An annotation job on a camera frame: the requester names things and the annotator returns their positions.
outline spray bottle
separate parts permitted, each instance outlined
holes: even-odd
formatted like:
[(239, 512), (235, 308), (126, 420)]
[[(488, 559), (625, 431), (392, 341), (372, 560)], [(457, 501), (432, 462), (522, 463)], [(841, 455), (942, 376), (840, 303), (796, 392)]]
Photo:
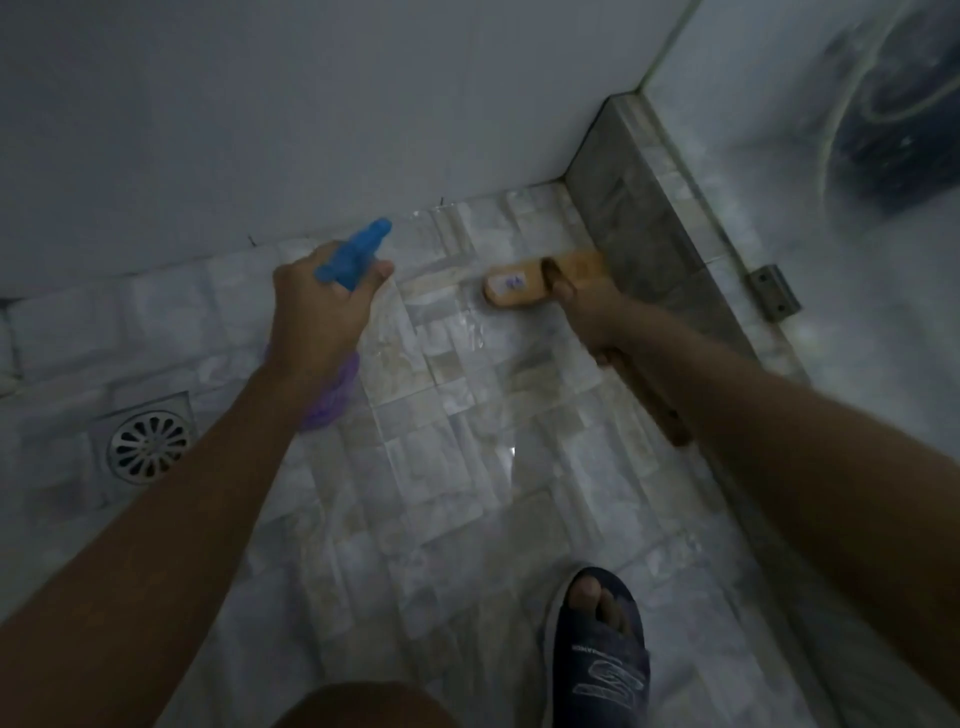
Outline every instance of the spray bottle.
[[(389, 220), (381, 217), (351, 235), (330, 260), (317, 268), (314, 273), (317, 280), (321, 283), (336, 281), (348, 291), (353, 291), (370, 268), (377, 248), (392, 227)], [(340, 367), (337, 378), (330, 387), (310, 405), (300, 429), (325, 427), (340, 417), (347, 409), (350, 392), (359, 371), (360, 354), (354, 352)]]

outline hand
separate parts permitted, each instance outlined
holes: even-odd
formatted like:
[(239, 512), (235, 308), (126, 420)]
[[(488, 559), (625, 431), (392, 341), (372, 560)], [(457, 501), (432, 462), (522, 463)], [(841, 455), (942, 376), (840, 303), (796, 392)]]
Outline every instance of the hand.
[(356, 349), (370, 320), (377, 290), (394, 271), (376, 260), (352, 293), (339, 283), (320, 283), (314, 271), (341, 243), (326, 243), (305, 258), (274, 271), (276, 310), (264, 368), (296, 385), (304, 406), (318, 397)]
[(609, 278), (574, 286), (566, 278), (552, 281), (553, 297), (564, 309), (570, 328), (600, 366), (609, 365), (607, 350), (623, 348), (621, 324), (630, 299)]

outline bathroom floor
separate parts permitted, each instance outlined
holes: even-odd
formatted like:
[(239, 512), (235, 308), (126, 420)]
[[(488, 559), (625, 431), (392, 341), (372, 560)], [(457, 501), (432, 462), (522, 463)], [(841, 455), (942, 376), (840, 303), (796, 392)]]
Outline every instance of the bathroom floor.
[[(654, 725), (813, 725), (780, 615), (697, 449), (670, 448), (555, 304), (500, 312), (480, 296), (494, 263), (591, 245), (565, 188), (394, 221), (381, 257), (396, 275), (348, 413), (290, 447), (160, 724), (266, 726), (352, 679), (423, 685), (467, 726), (537, 724), (543, 612), (586, 560), (640, 603)], [(0, 400), (0, 614), (162, 487), (115, 476), (113, 428), (145, 409), (208, 428), (262, 353), (271, 271), (317, 242), (8, 309), (25, 386)]]

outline floor drain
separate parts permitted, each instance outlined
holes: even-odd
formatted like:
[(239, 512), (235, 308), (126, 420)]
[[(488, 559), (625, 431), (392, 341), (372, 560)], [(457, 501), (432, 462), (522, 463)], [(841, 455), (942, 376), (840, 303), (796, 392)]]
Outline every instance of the floor drain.
[(140, 412), (110, 435), (107, 462), (113, 474), (135, 485), (160, 478), (190, 447), (191, 429), (166, 410)]

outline slipper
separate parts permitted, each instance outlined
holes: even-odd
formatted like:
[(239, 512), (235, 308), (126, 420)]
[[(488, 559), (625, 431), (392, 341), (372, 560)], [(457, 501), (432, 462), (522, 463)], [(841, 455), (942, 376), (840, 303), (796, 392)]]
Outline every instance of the slipper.
[[(570, 609), (570, 585), (592, 576), (609, 591), (630, 623), (625, 635)], [(643, 725), (650, 697), (650, 653), (636, 601), (620, 579), (599, 567), (580, 567), (557, 592), (544, 631), (547, 702), (543, 728), (627, 728)]]

